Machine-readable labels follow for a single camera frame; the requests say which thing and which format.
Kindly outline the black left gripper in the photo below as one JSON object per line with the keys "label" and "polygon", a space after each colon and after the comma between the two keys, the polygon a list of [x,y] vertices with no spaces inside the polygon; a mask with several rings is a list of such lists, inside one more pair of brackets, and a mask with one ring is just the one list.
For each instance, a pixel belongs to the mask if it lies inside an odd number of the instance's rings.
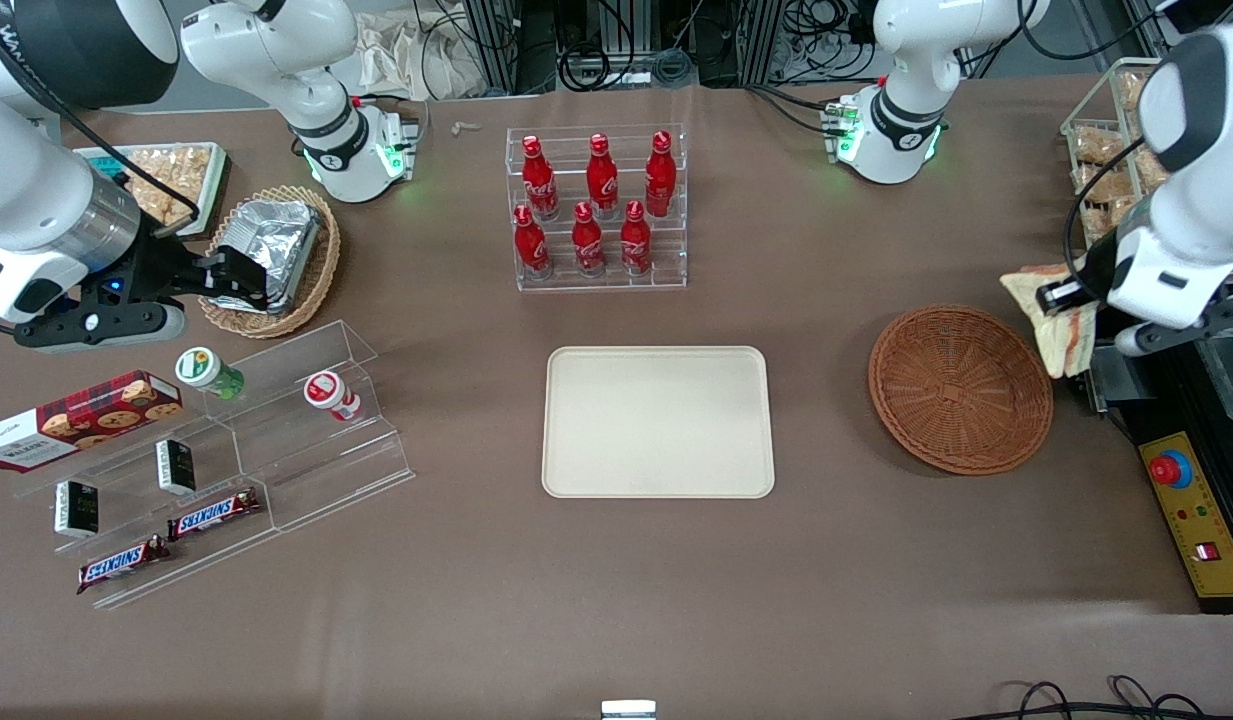
{"label": "black left gripper", "polygon": [[1124,277],[1124,258],[1120,255],[1120,229],[1108,231],[1092,243],[1083,256],[1081,275],[1073,272],[1037,288],[1037,305],[1042,314],[1059,314],[1078,309],[1088,302],[1105,302],[1111,290]]}

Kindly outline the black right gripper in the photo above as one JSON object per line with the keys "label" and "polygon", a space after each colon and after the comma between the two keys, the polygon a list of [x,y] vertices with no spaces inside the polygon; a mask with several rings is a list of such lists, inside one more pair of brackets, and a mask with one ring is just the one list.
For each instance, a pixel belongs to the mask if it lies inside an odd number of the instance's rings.
{"label": "black right gripper", "polygon": [[268,311],[268,269],[236,247],[218,247],[208,268],[205,260],[178,238],[141,235],[118,261],[84,279],[81,297],[145,302],[191,293],[223,309]]}

